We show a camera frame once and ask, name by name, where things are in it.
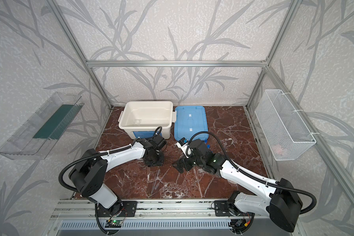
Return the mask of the small clear glass beaker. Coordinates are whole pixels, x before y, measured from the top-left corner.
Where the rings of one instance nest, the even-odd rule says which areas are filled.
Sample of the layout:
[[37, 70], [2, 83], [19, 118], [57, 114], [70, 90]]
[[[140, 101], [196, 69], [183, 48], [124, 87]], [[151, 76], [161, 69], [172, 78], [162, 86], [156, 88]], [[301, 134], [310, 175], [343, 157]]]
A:
[[142, 123], [141, 119], [135, 119], [134, 120], [134, 125], [140, 125]]

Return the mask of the white plastic storage bin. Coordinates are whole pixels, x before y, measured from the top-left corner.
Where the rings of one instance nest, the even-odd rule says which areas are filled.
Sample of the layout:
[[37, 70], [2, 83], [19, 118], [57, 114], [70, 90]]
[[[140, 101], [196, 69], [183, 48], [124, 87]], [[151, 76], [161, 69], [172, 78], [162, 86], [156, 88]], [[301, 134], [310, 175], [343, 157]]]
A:
[[[141, 119], [140, 125], [134, 125]], [[156, 128], [162, 127], [161, 136], [169, 139], [172, 123], [176, 121], [171, 101], [131, 101], [128, 102], [118, 119], [119, 128], [131, 139], [152, 135]]]

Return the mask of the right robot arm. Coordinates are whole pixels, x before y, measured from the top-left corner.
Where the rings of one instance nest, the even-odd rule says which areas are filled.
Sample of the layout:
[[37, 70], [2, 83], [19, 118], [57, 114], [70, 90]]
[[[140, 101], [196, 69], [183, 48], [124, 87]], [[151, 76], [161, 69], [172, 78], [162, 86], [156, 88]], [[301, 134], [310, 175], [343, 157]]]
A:
[[253, 213], [267, 216], [279, 228], [294, 232], [300, 215], [308, 213], [317, 204], [317, 198], [310, 192], [295, 189], [286, 179], [279, 181], [262, 177], [235, 163], [226, 152], [218, 137], [215, 138], [222, 152], [213, 153], [206, 143], [194, 136], [180, 139], [176, 146], [183, 157], [173, 163], [180, 173], [200, 167], [205, 172], [232, 181], [251, 194], [235, 192], [229, 199], [231, 214]]

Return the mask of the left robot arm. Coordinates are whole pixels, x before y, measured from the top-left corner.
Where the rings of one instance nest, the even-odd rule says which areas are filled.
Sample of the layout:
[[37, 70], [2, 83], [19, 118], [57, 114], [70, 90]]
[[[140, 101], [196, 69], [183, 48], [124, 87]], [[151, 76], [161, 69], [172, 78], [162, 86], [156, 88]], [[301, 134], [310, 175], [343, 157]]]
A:
[[162, 149], [167, 144], [161, 135], [162, 127], [156, 128], [148, 138], [136, 138], [131, 144], [112, 150], [96, 152], [90, 149], [82, 158], [73, 161], [59, 173], [61, 186], [82, 197], [100, 204], [105, 209], [114, 210], [121, 206], [121, 200], [104, 184], [105, 175], [111, 169], [130, 162], [143, 160], [147, 167], [164, 163]]

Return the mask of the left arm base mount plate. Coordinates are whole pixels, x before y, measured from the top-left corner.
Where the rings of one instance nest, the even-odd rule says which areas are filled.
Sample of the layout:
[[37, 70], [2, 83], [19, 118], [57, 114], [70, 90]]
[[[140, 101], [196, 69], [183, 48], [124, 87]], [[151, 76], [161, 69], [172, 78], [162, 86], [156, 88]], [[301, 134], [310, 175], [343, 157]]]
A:
[[110, 208], [104, 208], [101, 204], [98, 204], [95, 210], [98, 217], [134, 217], [137, 203], [137, 201], [118, 200]]

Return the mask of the blue plastic bin lid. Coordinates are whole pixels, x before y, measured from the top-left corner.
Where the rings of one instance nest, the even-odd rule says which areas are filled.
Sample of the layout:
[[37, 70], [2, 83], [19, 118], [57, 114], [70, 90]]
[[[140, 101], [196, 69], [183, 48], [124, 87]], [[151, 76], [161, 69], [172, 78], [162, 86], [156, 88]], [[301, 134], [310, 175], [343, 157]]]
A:
[[203, 106], [178, 106], [175, 109], [176, 121], [174, 138], [190, 140], [193, 135], [201, 131], [208, 131], [206, 111]]

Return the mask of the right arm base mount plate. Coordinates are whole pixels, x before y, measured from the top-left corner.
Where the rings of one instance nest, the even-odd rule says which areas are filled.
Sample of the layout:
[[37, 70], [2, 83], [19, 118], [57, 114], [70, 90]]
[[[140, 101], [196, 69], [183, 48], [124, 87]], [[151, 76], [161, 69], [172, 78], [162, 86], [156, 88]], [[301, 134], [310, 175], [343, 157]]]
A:
[[241, 212], [236, 208], [235, 204], [229, 201], [214, 201], [215, 216], [239, 216]]

